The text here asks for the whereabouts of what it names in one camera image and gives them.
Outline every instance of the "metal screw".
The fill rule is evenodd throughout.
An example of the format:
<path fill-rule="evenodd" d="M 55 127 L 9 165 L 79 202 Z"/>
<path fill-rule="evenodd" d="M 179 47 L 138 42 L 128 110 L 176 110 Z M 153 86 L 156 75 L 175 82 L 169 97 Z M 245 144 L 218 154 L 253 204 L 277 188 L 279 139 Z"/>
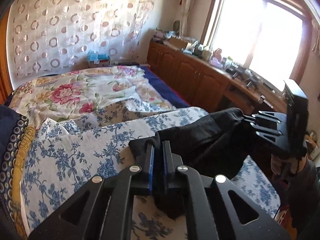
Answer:
<path fill-rule="evenodd" d="M 100 176 L 94 176 L 92 178 L 93 183 L 100 183 L 102 181 L 102 178 Z"/>
<path fill-rule="evenodd" d="M 129 170 L 132 171 L 132 172 L 138 172 L 138 171 L 140 171 L 140 167 L 137 166 L 137 165 L 134 165 L 134 166 L 131 166 L 129 168 Z"/>
<path fill-rule="evenodd" d="M 216 182 L 218 183 L 225 183 L 227 178 L 224 175 L 217 175 L 215 178 Z"/>
<path fill-rule="evenodd" d="M 185 171 L 187 171 L 188 170 L 188 167 L 187 166 L 185 166 L 185 165 L 180 165 L 180 166 L 178 166 L 178 171 L 181 171 L 181 172 L 185 172 Z"/>

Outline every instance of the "floral bedspread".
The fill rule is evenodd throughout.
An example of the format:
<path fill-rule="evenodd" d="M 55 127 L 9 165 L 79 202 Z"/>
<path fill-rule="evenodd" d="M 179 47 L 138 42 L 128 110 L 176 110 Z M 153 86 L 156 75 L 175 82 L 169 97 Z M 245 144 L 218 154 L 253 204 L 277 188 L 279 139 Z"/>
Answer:
<path fill-rule="evenodd" d="M 139 111 L 173 109 L 143 76 L 137 66 L 114 66 L 41 77 L 18 87 L 10 108 L 28 117 L 36 129 L 47 118 L 76 119 L 128 98 L 136 99 Z"/>
<path fill-rule="evenodd" d="M 26 228 L 36 228 L 94 175 L 108 178 L 132 165 L 130 140 L 192 123 L 207 114 L 190 107 L 143 117 L 126 112 L 126 106 L 127 102 L 118 102 L 77 120 L 57 123 L 47 119 L 43 123 L 30 147 L 21 181 Z M 127 122 L 112 123 L 110 113 Z M 250 157 L 234 183 L 271 217 L 275 215 L 279 197 Z M 135 196 L 131 239 L 183 239 L 186 232 L 184 216 L 171 220 L 156 208 L 151 196 Z"/>

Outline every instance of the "curtain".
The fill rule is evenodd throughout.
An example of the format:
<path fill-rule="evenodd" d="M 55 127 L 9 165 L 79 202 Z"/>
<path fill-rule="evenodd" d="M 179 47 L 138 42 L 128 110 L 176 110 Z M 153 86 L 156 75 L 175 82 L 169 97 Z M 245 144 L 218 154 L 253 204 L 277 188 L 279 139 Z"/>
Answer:
<path fill-rule="evenodd" d="M 316 55 L 320 56 L 320 25 L 318 24 L 316 19 L 312 19 L 312 26 L 315 29 L 315 32 L 317 35 L 312 51 Z"/>
<path fill-rule="evenodd" d="M 154 0 L 15 0 L 8 20 L 12 84 L 88 67 L 90 50 L 136 61 Z"/>
<path fill-rule="evenodd" d="M 188 17 L 193 6 L 194 0 L 182 0 L 180 35 L 188 36 Z"/>

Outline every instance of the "wooden countertop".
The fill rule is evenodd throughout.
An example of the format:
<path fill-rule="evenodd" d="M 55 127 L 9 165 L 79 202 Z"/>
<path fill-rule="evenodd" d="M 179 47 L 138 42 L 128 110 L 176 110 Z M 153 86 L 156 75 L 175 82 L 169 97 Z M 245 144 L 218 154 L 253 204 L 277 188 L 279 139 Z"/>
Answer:
<path fill-rule="evenodd" d="M 216 71 L 218 74 L 221 75 L 221 78 L 227 79 L 228 82 L 231 85 L 235 86 L 241 92 L 245 93 L 254 102 L 258 102 L 258 100 L 260 99 L 261 95 L 264 95 L 266 97 L 266 101 L 268 101 L 273 106 L 274 111 L 281 112 L 281 113 L 286 113 L 286 103 L 283 100 L 281 100 L 280 98 L 278 98 L 271 91 L 268 91 L 267 88 L 263 89 L 264 91 L 260 91 L 260 90 L 254 91 L 254 89 L 248 89 L 244 82 L 242 82 L 239 78 L 233 79 L 231 77 L 231 75 L 229 73 L 227 73 L 225 70 L 215 68 L 214 66 L 211 66 L 209 64 L 209 62 L 207 62 L 207 61 L 205 61 L 203 59 L 199 59 L 198 57 L 196 57 L 194 55 L 182 53 L 181 50 L 179 50 L 178 48 L 172 46 L 171 44 L 169 44 L 167 42 L 164 43 L 163 45 L 168 47 L 168 48 L 170 48 L 170 49 L 173 49 L 173 50 L 177 51 L 178 53 L 180 53 L 180 54 L 182 54 L 182 55 L 184 55 L 186 57 L 190 57 L 193 60 L 198 61 L 202 65 L 205 65 L 205 66 L 211 68 L 212 70 Z"/>

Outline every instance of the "navy blue blanket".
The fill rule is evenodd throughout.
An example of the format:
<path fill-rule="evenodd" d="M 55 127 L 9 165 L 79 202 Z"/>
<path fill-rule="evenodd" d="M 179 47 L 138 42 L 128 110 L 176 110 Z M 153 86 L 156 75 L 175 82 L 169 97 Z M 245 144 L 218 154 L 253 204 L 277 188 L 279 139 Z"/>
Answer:
<path fill-rule="evenodd" d="M 183 99 L 181 99 L 166 83 L 156 76 L 147 66 L 139 67 L 144 70 L 144 77 L 149 80 L 150 85 L 153 86 L 164 99 L 167 99 L 176 108 L 190 106 Z"/>

